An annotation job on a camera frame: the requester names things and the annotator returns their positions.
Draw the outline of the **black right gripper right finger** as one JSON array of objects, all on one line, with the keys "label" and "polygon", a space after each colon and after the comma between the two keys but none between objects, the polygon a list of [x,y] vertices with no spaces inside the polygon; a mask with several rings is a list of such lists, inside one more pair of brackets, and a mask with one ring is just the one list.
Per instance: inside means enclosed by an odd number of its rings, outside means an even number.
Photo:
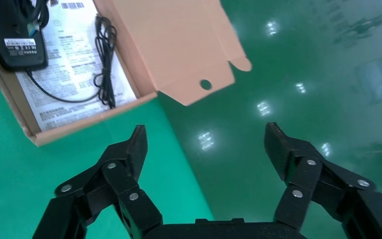
[{"label": "black right gripper right finger", "polygon": [[382,239],[382,193],[375,183],[328,161],[310,142],[286,135],[275,122],[265,127],[264,147],[286,190],[276,222],[299,231],[315,202],[340,222],[349,239]]}]

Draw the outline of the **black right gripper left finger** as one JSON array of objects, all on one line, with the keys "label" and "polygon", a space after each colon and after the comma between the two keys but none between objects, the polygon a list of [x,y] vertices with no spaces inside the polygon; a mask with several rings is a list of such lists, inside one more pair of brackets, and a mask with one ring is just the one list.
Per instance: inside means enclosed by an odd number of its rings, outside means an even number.
[{"label": "black right gripper left finger", "polygon": [[84,239],[110,206],[132,239],[161,226],[160,211],[138,185],[147,151],[146,128],[137,125],[128,140],[109,145],[95,165],[55,189],[33,238]]}]

